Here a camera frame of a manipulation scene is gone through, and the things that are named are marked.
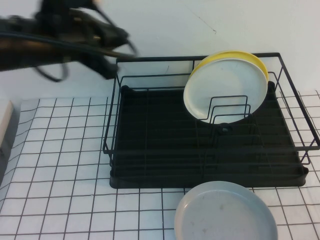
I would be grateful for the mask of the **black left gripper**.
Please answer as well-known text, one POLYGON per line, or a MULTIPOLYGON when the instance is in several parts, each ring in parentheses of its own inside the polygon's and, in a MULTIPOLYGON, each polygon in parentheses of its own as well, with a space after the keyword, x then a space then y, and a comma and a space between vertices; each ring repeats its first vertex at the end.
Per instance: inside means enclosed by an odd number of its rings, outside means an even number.
MULTIPOLYGON (((93 7, 103 20, 93 17, 80 9, 70 9, 71 30, 67 40, 72 43, 86 44, 106 50, 114 50, 129 43, 129 34, 108 18, 99 7, 93 7)), ((101 75, 106 80, 114 79, 118 67, 104 56, 84 54, 82 64, 101 75)))

